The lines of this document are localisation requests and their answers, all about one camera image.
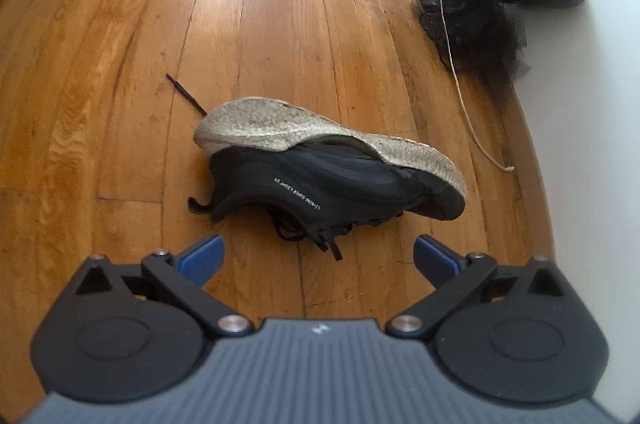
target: white cable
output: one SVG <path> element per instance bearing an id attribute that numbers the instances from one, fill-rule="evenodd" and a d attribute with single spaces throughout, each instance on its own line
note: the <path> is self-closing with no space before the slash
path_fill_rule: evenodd
<path id="1" fill-rule="evenodd" d="M 465 114 L 466 127 L 469 129 L 469 133 L 471 133 L 471 136 L 474 142 L 476 143 L 476 146 L 478 146 L 478 149 L 482 152 L 482 154 L 487 157 L 489 162 L 491 162 L 498 169 L 505 171 L 507 173 L 510 173 L 515 169 L 515 167 L 514 166 L 505 167 L 501 165 L 501 163 L 499 163 L 497 160 L 495 160 L 489 154 L 489 152 L 482 147 L 482 144 L 478 139 L 478 135 L 476 135 L 476 131 L 474 130 L 473 125 L 471 124 L 469 113 L 466 110 L 465 101 L 464 99 L 462 99 L 462 91 L 460 90 L 460 81 L 458 80 L 458 74 L 456 74 L 456 68 L 453 65 L 453 56 L 451 55 L 451 44 L 449 42 L 449 32 L 447 32 L 447 22 L 444 19 L 444 7 L 442 6 L 442 0 L 439 0 L 439 2 L 440 2 L 440 18 L 442 19 L 442 26 L 444 27 L 444 36 L 447 39 L 447 52 L 449 52 L 449 64 L 451 65 L 451 73 L 453 74 L 453 80 L 455 81 L 456 89 L 458 90 L 458 99 L 460 100 L 460 106 L 462 107 L 462 111 Z"/>

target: shoe sole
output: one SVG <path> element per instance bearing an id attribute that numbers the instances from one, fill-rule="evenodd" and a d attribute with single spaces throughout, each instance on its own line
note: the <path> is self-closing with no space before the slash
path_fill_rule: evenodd
<path id="1" fill-rule="evenodd" d="M 356 149 L 368 148 L 387 164 L 431 173 L 466 199 L 462 174 L 451 160 L 431 146 L 349 129 L 284 100 L 245 97 L 226 102 L 210 111 L 193 134 L 194 142 L 208 157 L 229 146 L 281 152 L 302 142 L 335 140 L 336 137 L 340 143 Z"/>

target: black sneaker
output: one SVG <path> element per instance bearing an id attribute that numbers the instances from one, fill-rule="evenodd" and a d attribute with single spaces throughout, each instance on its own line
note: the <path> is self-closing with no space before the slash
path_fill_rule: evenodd
<path id="1" fill-rule="evenodd" d="M 453 163 L 415 141 L 360 133 L 286 102 L 249 97 L 211 111 L 194 133 L 216 189 L 190 209 L 222 220 L 242 205 L 268 208 L 278 234 L 340 251 L 335 236 L 403 211 L 454 219 L 465 184 Z"/>

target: wooden floor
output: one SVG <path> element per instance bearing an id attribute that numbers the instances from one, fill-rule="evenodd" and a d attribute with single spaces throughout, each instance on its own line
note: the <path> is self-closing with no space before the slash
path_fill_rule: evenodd
<path id="1" fill-rule="evenodd" d="M 213 184 L 191 140 L 199 115 L 166 72 L 206 109 L 277 97 L 429 143 L 464 174 L 466 211 L 357 227 L 340 263 L 281 241 L 259 209 L 214 226 L 187 210 Z M 469 76 L 463 92 L 479 137 L 509 159 L 491 95 Z M 503 263 L 530 256 L 517 176 L 474 147 L 412 0 L 0 0 L 0 414 L 42 397 L 31 335 L 91 251 L 137 261 L 212 231 L 227 255 L 207 291 L 254 320 L 384 322 L 431 290 L 412 264 L 420 233 Z"/>

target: metal screw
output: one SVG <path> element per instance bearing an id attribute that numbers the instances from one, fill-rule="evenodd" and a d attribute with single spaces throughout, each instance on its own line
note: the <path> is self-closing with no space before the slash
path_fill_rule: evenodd
<path id="1" fill-rule="evenodd" d="M 422 320 L 411 314 L 396 315 L 391 320 L 391 326 L 399 332 L 415 332 L 415 330 L 422 328 Z"/>
<path id="2" fill-rule="evenodd" d="M 249 320 L 240 314 L 223 315 L 218 320 L 218 327 L 230 334 L 238 334 L 249 328 Z"/>

